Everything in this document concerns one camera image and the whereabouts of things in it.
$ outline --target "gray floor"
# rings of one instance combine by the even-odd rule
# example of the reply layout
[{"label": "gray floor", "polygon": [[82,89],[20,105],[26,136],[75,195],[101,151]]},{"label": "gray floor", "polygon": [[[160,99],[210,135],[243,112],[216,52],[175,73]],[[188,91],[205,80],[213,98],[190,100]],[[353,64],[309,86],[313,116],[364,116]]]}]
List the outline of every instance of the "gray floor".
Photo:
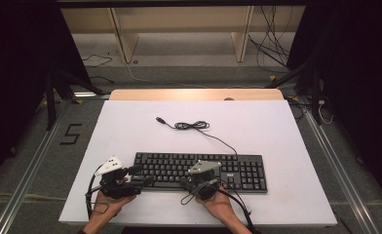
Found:
[{"label": "gray floor", "polygon": [[[286,41],[288,49],[290,40],[288,35]],[[245,62],[235,62],[231,39],[225,34],[143,35],[138,41],[133,57],[133,61],[137,62],[130,64],[131,73],[120,62],[120,55],[109,37],[102,36],[98,42],[94,36],[75,35],[75,41],[83,58],[92,54],[113,57],[111,62],[100,67],[87,67],[91,76],[102,76],[113,80],[114,83],[101,78],[93,79],[95,86],[107,91],[190,88],[190,85],[207,88],[264,87],[270,83],[270,75],[275,74],[279,78],[283,74],[266,72],[258,67],[256,49],[252,45],[248,45]],[[265,64],[267,69],[285,71],[263,55],[259,57],[260,64]],[[90,62],[87,65],[95,66],[95,62],[101,61],[103,60],[86,62]],[[292,84],[290,82],[282,87],[285,95],[293,95]],[[74,90],[83,91],[80,87],[74,87]],[[63,113],[57,131],[8,233],[76,233],[80,228],[59,223],[57,220],[83,159],[104,99],[78,99],[80,101],[63,101],[57,105],[58,110]],[[300,115],[297,107],[293,107],[292,112],[293,117]],[[324,109],[323,115],[330,116],[330,113]],[[339,185],[308,118],[307,115],[301,118],[298,121],[298,128],[327,199],[333,211],[344,220],[353,233],[364,233],[364,228],[360,226]],[[76,144],[60,144],[73,139],[65,136],[70,124],[81,125],[72,128],[72,131],[80,136]],[[16,146],[16,156],[7,159],[0,168],[0,214],[37,152],[42,138],[47,133],[46,127],[47,109],[44,103],[41,103],[40,109],[35,113],[31,124]],[[334,119],[332,124],[322,124],[322,129],[363,199],[379,233],[382,233],[382,190],[365,166],[356,161],[359,155],[341,125]],[[346,226],[341,222],[329,228],[261,227],[261,230],[263,233],[348,233]],[[107,226],[102,233],[120,233],[120,231],[121,227]]]}]

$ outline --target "space bar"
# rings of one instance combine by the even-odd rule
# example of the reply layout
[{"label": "space bar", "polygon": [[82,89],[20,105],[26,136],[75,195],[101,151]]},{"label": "space bar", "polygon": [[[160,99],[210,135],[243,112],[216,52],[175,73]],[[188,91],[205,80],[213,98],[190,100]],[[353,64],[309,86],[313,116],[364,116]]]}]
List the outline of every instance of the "space bar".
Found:
[{"label": "space bar", "polygon": [[180,183],[175,183],[175,182],[154,182],[154,186],[153,187],[182,188]]}]

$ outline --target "keyboard cable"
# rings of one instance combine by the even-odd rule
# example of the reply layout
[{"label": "keyboard cable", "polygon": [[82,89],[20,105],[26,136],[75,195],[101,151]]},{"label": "keyboard cable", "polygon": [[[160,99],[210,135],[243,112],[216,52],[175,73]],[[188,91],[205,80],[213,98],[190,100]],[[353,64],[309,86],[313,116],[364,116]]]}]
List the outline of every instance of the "keyboard cable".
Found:
[{"label": "keyboard cable", "polygon": [[207,136],[207,137],[212,137],[212,138],[214,138],[214,139],[216,139],[216,140],[219,140],[219,141],[222,142],[223,144],[225,144],[225,145],[227,145],[228,147],[230,147],[230,148],[234,151],[234,153],[235,153],[236,155],[238,155],[238,154],[237,154],[237,151],[236,151],[233,147],[231,147],[229,144],[227,144],[226,142],[224,142],[224,141],[221,140],[220,138],[217,138],[217,137],[215,137],[215,136],[208,135],[208,134],[204,133],[203,131],[201,131],[201,130],[203,130],[203,129],[207,129],[207,128],[210,127],[210,124],[207,123],[207,122],[205,122],[205,121],[197,121],[197,122],[195,122],[194,124],[187,124],[187,123],[181,123],[181,122],[179,122],[179,123],[176,123],[174,126],[171,126],[171,125],[169,125],[165,120],[163,120],[163,119],[160,118],[160,117],[157,117],[156,119],[157,119],[157,121],[160,122],[161,124],[167,125],[167,126],[169,126],[170,128],[172,128],[172,129],[175,129],[175,130],[181,130],[181,131],[183,131],[183,130],[196,130],[196,131],[200,132],[201,134],[203,134],[203,135],[205,135],[205,136]]}]

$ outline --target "keyboard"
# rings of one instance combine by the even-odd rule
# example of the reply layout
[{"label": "keyboard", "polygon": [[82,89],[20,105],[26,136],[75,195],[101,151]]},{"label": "keyboard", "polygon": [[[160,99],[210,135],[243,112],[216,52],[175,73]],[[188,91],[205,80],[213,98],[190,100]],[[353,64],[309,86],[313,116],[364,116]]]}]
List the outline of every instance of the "keyboard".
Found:
[{"label": "keyboard", "polygon": [[189,153],[152,153],[138,152],[134,165],[142,170],[132,175],[132,181],[141,181],[154,176],[154,182],[144,190],[177,191],[184,190],[180,181],[189,178],[188,169],[199,160],[220,162],[221,167],[214,169],[219,185],[229,192],[267,193],[267,182],[261,155],[235,154],[189,154]]}]

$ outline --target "white tabletop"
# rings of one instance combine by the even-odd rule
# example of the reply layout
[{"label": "white tabletop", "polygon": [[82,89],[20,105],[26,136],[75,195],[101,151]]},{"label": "white tabletop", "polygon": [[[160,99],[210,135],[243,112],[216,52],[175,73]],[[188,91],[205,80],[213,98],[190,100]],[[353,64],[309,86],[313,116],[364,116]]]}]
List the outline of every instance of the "white tabletop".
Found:
[{"label": "white tabletop", "polygon": [[[285,100],[106,101],[59,221],[88,221],[85,193],[90,179],[112,155],[130,167],[136,152],[234,153],[216,139],[197,131],[172,130],[156,117],[172,126],[206,121],[210,123],[207,134],[240,154],[263,156],[268,193],[241,195],[254,225],[337,223]],[[111,222],[124,226],[221,225],[195,201],[181,205],[186,195],[186,191],[143,190]],[[246,222],[240,207],[232,203],[240,220]]]}]

